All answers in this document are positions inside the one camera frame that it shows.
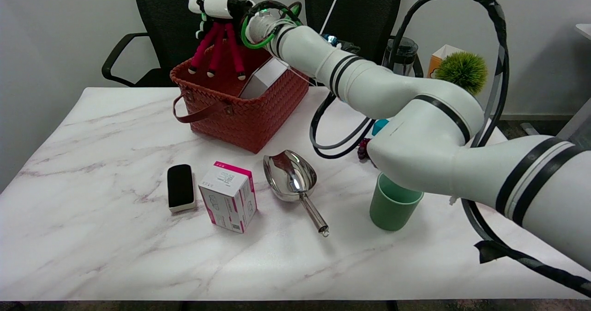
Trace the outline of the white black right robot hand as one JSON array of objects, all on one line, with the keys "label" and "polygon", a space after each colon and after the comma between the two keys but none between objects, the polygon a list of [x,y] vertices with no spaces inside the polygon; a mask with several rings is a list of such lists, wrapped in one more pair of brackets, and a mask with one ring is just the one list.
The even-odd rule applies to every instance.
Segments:
[{"label": "white black right robot hand", "polygon": [[203,39],[212,25],[207,23],[230,23],[237,27],[247,11],[254,6],[253,0],[188,0],[189,11],[201,15],[197,39]]}]

